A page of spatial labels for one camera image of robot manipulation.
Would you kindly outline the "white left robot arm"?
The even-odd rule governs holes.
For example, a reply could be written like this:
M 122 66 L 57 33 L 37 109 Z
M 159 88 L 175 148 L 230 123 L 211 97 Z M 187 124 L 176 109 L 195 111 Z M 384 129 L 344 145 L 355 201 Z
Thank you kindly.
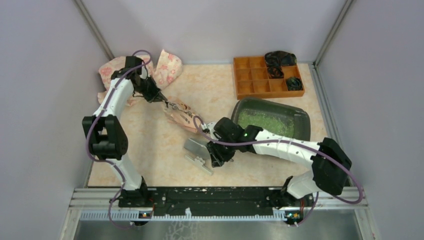
M 82 120 L 88 157 L 110 165 L 121 180 L 120 190 L 110 201 L 111 204 L 118 201 L 121 208 L 154 206 L 145 179 L 129 158 L 129 140 L 120 123 L 130 97 L 141 97 L 148 103 L 167 101 L 149 74 L 150 62 L 135 55 L 127 56 L 124 67 L 111 74 L 110 87 L 99 108 Z

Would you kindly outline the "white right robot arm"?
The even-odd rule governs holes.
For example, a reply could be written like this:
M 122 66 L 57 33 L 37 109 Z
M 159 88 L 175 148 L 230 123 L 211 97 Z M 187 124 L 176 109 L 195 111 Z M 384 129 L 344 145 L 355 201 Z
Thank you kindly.
M 321 142 L 299 140 L 256 125 L 243 128 L 227 117 L 201 123 L 200 128 L 209 135 L 206 148 L 214 168 L 230 161 L 237 151 L 272 156 L 308 168 L 285 181 L 281 199 L 287 206 L 295 206 L 314 192 L 339 196 L 348 180 L 352 162 L 332 138 L 325 137 Z

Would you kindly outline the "silver metal scoop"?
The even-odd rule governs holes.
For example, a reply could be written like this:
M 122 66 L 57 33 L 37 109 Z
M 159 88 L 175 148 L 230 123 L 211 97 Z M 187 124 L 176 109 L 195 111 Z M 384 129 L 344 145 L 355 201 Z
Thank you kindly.
M 207 149 L 206 141 L 202 141 L 202 140 L 198 140 L 194 138 L 188 138 L 185 141 L 183 147 L 184 149 L 191 152 L 196 157 L 200 157 L 204 160 L 211 158 L 210 153 Z

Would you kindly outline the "pink cat litter bag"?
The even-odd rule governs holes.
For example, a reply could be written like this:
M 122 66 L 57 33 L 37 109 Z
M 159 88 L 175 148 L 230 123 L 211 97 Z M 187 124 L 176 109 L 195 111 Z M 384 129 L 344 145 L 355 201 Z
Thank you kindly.
M 169 123 L 175 124 L 194 134 L 199 132 L 195 127 L 194 117 L 200 117 L 201 115 L 179 98 L 174 96 L 168 97 L 162 104 L 162 110 Z

